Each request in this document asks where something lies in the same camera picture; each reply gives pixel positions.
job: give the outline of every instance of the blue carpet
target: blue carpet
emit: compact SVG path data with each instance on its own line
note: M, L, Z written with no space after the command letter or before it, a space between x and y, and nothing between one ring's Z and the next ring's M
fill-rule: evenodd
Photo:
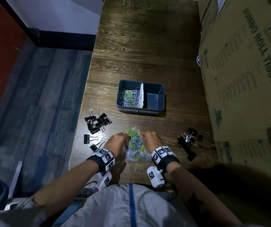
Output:
M92 55L27 43L28 51L20 52L24 57L15 64L21 66L19 77L0 122L0 179L9 185L18 161L24 161L24 194L68 170Z

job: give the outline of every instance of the hand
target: hand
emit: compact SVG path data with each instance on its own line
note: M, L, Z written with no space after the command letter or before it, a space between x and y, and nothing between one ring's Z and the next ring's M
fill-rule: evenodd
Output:
M145 138L143 144L144 147L152 153L156 148L163 146L163 142L160 137L154 131L142 131L141 139Z
M113 154L113 157L116 158L123 151L123 147L128 141L128 134L118 133L110 137L104 148L109 150Z

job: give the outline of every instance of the wooden table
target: wooden table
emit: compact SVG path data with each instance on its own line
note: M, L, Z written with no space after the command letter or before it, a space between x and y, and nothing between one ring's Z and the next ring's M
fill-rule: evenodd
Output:
M105 0L69 168L92 153L91 144L83 144L83 135L89 134L84 120L89 110L105 112L113 121L105 132L93 135L99 140L107 141L136 126L156 131L186 168L217 164L201 71L196 62L199 42L195 1ZM116 98L121 79L164 84L165 110L157 117L119 112ZM177 144L177 137L189 127L204 135L203 143L191 147L197 154L192 162ZM146 170L153 163L145 163L145 158L140 162L116 163L112 182L150 184Z

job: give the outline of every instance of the pile of paper clips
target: pile of paper clips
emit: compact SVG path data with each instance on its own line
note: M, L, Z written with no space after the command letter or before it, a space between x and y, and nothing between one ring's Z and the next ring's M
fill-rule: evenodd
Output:
M126 153L126 159L122 162L126 162L126 160L130 161L140 161L140 158L146 158L146 165L148 165L150 159L152 158L151 154L146 150L143 145L143 141L140 136L140 130L136 127L130 128L129 132L123 132L124 134L128 134L130 140L128 144L123 148L123 152Z
M120 105L124 107L137 107L140 91L123 89Z

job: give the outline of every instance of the wrist strap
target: wrist strap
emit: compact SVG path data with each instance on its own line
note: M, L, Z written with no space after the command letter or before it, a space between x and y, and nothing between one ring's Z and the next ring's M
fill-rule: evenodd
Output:
M95 161L99 166L99 172L107 172L115 164L112 153L105 149L97 149L87 160Z
M152 152L152 161L157 169L166 171L166 168L171 162L180 162L172 150L167 146L160 146Z

